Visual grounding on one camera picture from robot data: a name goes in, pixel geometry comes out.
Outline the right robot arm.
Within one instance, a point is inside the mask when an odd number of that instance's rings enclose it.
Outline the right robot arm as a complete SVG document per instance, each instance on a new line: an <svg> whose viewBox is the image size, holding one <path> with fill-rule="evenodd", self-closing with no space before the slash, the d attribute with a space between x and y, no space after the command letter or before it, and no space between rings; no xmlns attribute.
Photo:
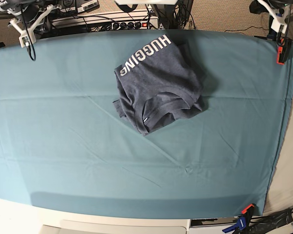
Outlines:
<svg viewBox="0 0 293 234"><path fill-rule="evenodd" d="M11 15L16 21L25 23L33 32L42 35L51 30L51 20L61 14L60 0L0 0L0 12Z"/></svg>

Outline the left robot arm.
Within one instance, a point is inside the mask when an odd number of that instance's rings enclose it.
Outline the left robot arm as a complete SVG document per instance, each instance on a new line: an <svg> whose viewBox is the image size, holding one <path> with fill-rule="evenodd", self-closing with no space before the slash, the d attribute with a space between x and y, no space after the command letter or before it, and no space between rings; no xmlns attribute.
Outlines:
<svg viewBox="0 0 293 234"><path fill-rule="evenodd" d="M290 14L290 6L293 0L253 0L249 5L249 11L252 14L269 13L273 18L271 29L287 27L285 21Z"/></svg>

